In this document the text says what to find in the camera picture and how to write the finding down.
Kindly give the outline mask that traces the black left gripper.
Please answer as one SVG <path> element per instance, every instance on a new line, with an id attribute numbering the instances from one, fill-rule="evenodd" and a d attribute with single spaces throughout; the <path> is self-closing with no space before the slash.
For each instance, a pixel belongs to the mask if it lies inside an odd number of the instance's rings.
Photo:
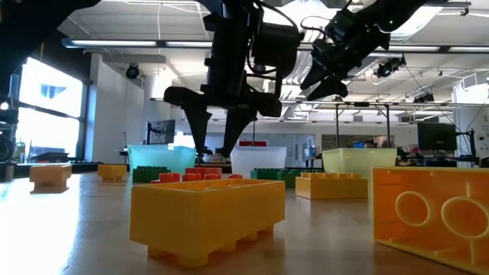
<path id="1" fill-rule="evenodd" d="M 228 110 L 222 155 L 229 157 L 243 130 L 263 116 L 277 117 L 280 100 L 271 94 L 253 92 L 246 82 L 245 61 L 249 40 L 257 33 L 263 19 L 258 1 L 200 0 L 211 14 L 204 18 L 213 33 L 211 53 L 205 59 L 208 67 L 206 83 L 201 93 L 186 87 L 171 86 L 164 92 L 164 101 L 182 107 L 189 123 L 198 157 L 208 150 L 206 132 L 212 114 L 207 106 L 235 108 Z"/>

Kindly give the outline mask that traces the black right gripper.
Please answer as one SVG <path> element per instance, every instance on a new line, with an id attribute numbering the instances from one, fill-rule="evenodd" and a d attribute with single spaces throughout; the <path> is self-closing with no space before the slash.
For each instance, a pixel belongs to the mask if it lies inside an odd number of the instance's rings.
<path id="1" fill-rule="evenodd" d="M 300 84 L 301 89 L 307 89 L 321 81 L 308 94 L 307 101 L 331 95 L 346 97 L 347 86 L 338 77 L 346 77 L 371 52 L 378 47 L 386 50 L 390 44 L 390 34 L 347 8 L 336 13 L 324 33 L 331 42 L 322 39 L 313 42 L 312 66 Z"/>

